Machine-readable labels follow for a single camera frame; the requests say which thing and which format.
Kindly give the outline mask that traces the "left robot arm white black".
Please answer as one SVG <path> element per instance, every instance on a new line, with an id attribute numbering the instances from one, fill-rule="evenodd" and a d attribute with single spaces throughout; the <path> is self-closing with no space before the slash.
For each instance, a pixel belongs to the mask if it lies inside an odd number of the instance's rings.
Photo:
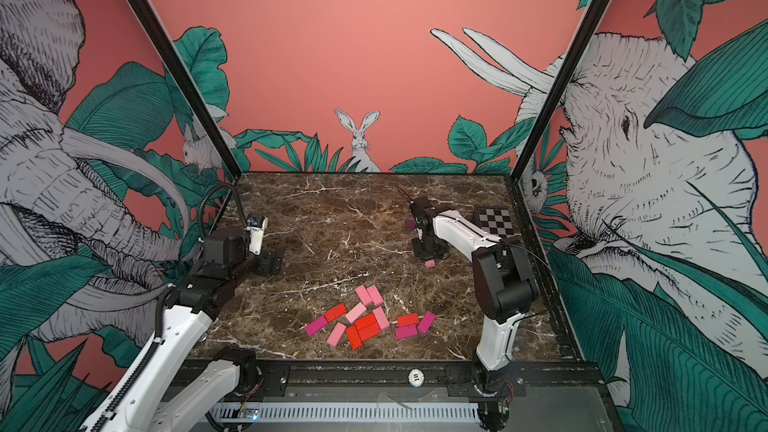
<path id="1" fill-rule="evenodd" d="M 264 373 L 254 351 L 227 346 L 174 398 L 163 400 L 189 352 L 243 279 L 280 271 L 282 251 L 262 250 L 266 227 L 266 219 L 257 217 L 204 239 L 190 274 L 159 296 L 152 336 L 81 430 L 189 431 L 225 396 L 247 398 L 261 387 Z"/>

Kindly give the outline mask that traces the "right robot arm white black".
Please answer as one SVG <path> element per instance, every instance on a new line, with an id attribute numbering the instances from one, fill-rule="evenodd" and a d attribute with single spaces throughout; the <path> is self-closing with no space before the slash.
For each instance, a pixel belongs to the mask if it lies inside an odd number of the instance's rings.
<path id="1" fill-rule="evenodd" d="M 418 231 L 412 247 L 419 260 L 441 260 L 454 248 L 472 265 L 474 294 L 484 315 L 472 383 L 484 396 L 496 394 L 506 388 L 519 325 L 539 297 L 529 254 L 517 239 L 487 232 L 425 196 L 411 200 L 409 209 Z"/>

